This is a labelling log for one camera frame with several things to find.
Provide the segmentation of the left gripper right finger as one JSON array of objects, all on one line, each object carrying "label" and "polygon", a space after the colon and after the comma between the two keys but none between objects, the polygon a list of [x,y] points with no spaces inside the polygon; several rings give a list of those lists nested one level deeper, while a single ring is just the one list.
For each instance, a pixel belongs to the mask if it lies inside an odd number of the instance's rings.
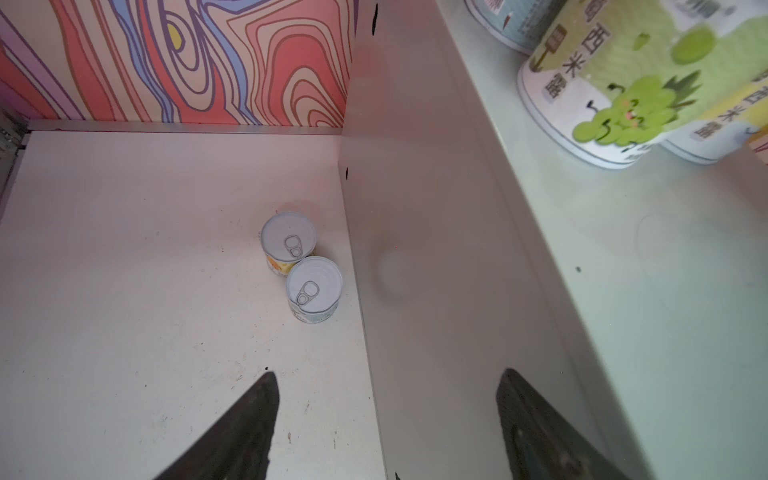
[{"label": "left gripper right finger", "polygon": [[624,479],[516,370],[501,375],[496,404],[515,479]]}]

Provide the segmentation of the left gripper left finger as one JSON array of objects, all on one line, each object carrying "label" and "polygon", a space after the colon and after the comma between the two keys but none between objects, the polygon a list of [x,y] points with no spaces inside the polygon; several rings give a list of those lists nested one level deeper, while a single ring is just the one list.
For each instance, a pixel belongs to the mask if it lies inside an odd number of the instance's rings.
[{"label": "left gripper left finger", "polygon": [[160,479],[264,479],[280,404],[276,375],[264,373]]}]

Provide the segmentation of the blue white labelled can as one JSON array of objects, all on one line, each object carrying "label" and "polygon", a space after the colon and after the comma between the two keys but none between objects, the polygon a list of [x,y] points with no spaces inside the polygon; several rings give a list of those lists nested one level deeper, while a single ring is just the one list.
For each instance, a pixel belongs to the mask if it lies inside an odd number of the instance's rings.
[{"label": "blue white labelled can", "polygon": [[565,0],[465,0],[472,17],[496,40],[530,55]]}]

